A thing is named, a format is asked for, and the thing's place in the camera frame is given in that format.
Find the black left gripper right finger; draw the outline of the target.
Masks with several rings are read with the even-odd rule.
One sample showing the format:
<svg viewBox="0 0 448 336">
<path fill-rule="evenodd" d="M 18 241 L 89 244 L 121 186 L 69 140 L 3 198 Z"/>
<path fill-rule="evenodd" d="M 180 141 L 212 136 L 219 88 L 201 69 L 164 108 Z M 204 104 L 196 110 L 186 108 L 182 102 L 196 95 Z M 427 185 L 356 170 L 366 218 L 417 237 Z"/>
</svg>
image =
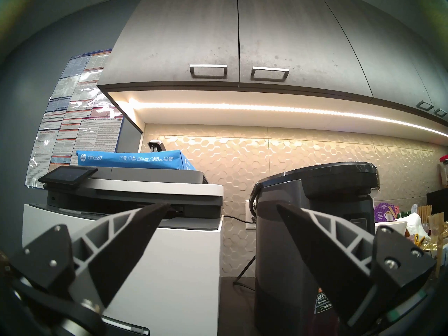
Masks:
<svg viewBox="0 0 448 336">
<path fill-rule="evenodd" d="M 426 297 L 436 261 L 392 227 L 373 235 L 334 215 L 288 203 L 276 208 L 345 327 L 388 327 Z"/>
</svg>

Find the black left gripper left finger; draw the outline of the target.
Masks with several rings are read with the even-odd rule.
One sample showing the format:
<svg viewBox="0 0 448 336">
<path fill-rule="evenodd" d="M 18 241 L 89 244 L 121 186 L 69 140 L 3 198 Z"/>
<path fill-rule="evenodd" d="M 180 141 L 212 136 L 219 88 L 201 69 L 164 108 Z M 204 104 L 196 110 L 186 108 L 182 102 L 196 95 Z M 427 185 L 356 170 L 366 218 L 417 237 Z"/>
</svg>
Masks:
<svg viewBox="0 0 448 336">
<path fill-rule="evenodd" d="M 106 309 L 144 254 L 170 208 L 155 203 L 108 215 L 73 235 L 54 224 L 9 260 L 33 288 Z"/>
</svg>

